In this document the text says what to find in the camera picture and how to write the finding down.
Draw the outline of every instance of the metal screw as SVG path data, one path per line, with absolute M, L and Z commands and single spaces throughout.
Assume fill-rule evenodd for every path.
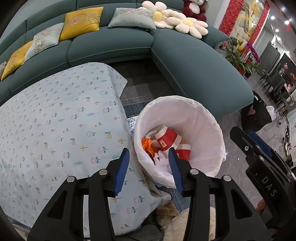
M 227 181 L 227 182 L 230 182 L 230 181 L 231 181 L 231 177 L 228 176 L 228 175 L 225 175 L 225 176 L 223 177 L 223 179 L 224 179 L 225 181 Z
M 69 182 L 69 183 L 74 182 L 74 180 L 75 180 L 75 177 L 73 177 L 73 176 L 70 176 L 67 178 L 67 182 Z
M 99 170 L 99 174 L 100 175 L 106 175 L 108 173 L 108 171 L 106 170 L 106 169 L 101 169 L 101 170 Z
M 193 169 L 190 170 L 190 173 L 193 174 L 193 175 L 197 175 L 199 173 L 199 171 L 197 169 L 193 168 Z

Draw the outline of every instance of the pink heart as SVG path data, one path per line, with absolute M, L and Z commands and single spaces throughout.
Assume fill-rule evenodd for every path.
M 253 115 L 255 113 L 256 113 L 256 111 L 253 109 L 253 105 L 252 105 L 251 108 L 250 108 L 250 110 L 249 110 L 248 115 Z

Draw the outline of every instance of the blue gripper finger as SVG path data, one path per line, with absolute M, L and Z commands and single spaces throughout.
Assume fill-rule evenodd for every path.
M 117 196 L 118 193 L 121 192 L 123 182 L 126 177 L 126 171 L 128 169 L 129 158 L 130 158 L 129 150 L 127 148 L 124 148 L 119 158 L 121 162 L 115 176 L 115 182 L 114 182 L 114 188 L 113 188 L 113 193 L 115 196 Z
M 175 152 L 175 149 L 171 147 L 168 151 L 168 161 L 170 163 L 170 168 L 172 170 L 176 188 L 178 192 L 181 195 L 183 195 L 184 194 L 183 177 L 177 165 L 177 160 L 178 160 L 177 153 Z

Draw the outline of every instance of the plush toy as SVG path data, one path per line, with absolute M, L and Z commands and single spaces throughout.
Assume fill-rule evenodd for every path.
M 208 24 L 195 18 L 187 18 L 183 13 L 173 11 L 171 17 L 168 17 L 167 23 L 175 26 L 175 29 L 183 34 L 190 33 L 191 36 L 201 39 L 209 32 L 206 29 Z
M 207 21 L 207 17 L 203 15 L 205 8 L 203 7 L 205 0 L 184 0 L 184 8 L 182 12 L 188 18 L 196 18 L 198 20 Z
M 163 206 L 160 206 L 156 209 L 156 220 L 157 223 L 164 228 L 169 225 L 172 219 L 179 215 L 179 211 L 177 210 L 175 204 L 173 202 L 169 202 Z
M 150 1 L 144 1 L 142 7 L 139 9 L 149 9 L 153 12 L 153 21 L 157 28 L 169 28 L 174 29 L 167 23 L 167 18 L 171 16 L 172 9 L 167 9 L 167 6 L 162 2 L 156 2 L 155 5 Z
M 178 216 L 173 218 L 169 225 L 164 229 L 165 235 L 163 241 L 183 241 L 185 229 L 187 225 L 187 219 L 189 214 L 189 208 L 182 211 Z M 210 230 L 209 230 L 209 240 L 215 238 L 216 230 L 216 210 L 215 208 L 210 208 Z

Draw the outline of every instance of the trash can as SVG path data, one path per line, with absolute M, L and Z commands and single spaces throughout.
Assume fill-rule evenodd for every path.
M 159 97 L 141 111 L 134 132 L 134 147 L 139 163 L 150 178 L 166 187 L 176 188 L 172 174 L 157 168 L 142 148 L 142 139 L 151 130 L 166 125 L 190 144 L 189 163 L 214 177 L 226 159 L 220 126 L 199 102 L 181 96 Z

